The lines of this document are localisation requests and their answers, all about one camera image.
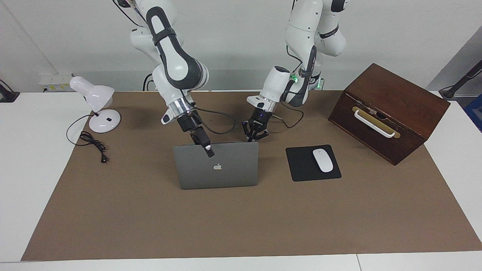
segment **dark brown wooden box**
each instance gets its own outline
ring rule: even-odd
[[[329,120],[397,165],[430,137],[449,105],[372,64],[346,88]]]

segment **white mouse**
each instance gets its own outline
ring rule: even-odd
[[[313,156],[315,157],[318,166],[323,172],[330,172],[333,170],[333,162],[330,156],[324,149],[316,149],[313,151]]]

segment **laptop lid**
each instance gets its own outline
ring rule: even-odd
[[[258,183],[258,143],[211,144],[209,158],[199,145],[174,146],[182,189],[255,186]]]

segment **white table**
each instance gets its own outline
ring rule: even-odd
[[[425,145],[480,239],[482,134],[451,103]],[[0,270],[482,270],[482,251],[19,263],[72,153],[65,130],[89,112],[77,93],[23,93],[0,104]],[[71,129],[71,138],[84,124]]]

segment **brown desk surface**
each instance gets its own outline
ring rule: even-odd
[[[158,93],[115,93],[122,115],[95,147],[75,147],[22,260],[241,257],[482,250],[425,147],[392,166],[327,119],[341,92],[312,92],[305,119],[273,119],[259,145],[259,185],[181,190]],[[250,117],[253,93],[194,93],[198,106]],[[279,107],[291,123],[296,112]],[[217,130],[222,116],[201,113]],[[241,125],[213,142],[243,141]],[[330,144],[343,177],[295,183],[286,147]]]

